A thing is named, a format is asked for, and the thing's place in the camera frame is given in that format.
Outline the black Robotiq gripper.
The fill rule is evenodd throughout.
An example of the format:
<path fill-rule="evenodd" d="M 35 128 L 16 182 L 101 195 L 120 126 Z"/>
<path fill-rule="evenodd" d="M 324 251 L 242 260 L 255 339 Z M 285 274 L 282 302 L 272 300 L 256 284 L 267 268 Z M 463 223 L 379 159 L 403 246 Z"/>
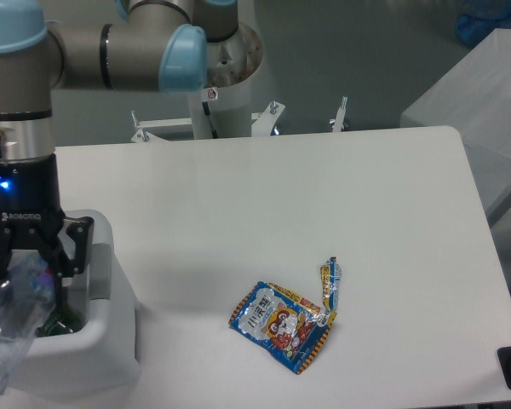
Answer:
<path fill-rule="evenodd" d="M 64 217 L 54 154 L 0 164 L 0 284 L 8 276 L 12 250 L 51 252 L 55 305 L 66 306 L 63 281 L 88 267 L 95 220 Z"/>

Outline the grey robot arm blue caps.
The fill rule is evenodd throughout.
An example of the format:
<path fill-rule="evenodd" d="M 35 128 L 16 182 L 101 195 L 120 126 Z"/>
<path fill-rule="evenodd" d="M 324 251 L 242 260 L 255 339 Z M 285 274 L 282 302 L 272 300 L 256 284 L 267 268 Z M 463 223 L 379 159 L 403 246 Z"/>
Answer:
<path fill-rule="evenodd" d="M 119 25 L 47 21 L 36 1 L 0 1 L 0 282 L 15 250 L 62 282 L 89 262 L 93 222 L 60 206 L 53 89 L 186 93 L 208 83 L 207 47 L 238 30 L 234 1 L 120 1 Z"/>

